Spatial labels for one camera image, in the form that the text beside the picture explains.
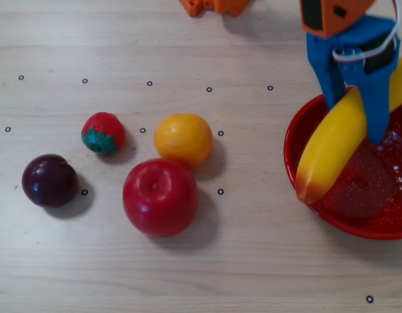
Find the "blue gripper with motor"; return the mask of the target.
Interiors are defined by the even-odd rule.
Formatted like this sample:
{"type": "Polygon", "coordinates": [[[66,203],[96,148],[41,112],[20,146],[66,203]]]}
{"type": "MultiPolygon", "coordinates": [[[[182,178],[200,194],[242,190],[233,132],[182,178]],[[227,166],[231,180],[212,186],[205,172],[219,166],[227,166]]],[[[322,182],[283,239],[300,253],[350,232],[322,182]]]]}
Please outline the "blue gripper with motor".
{"type": "Polygon", "coordinates": [[[357,86],[368,137],[374,145],[382,141],[390,121],[390,77],[397,68],[400,39],[394,35],[377,55],[362,54],[379,48],[394,27],[391,19],[365,15],[338,35],[329,38],[306,35],[308,60],[328,109],[344,97],[345,82],[357,86]]]}

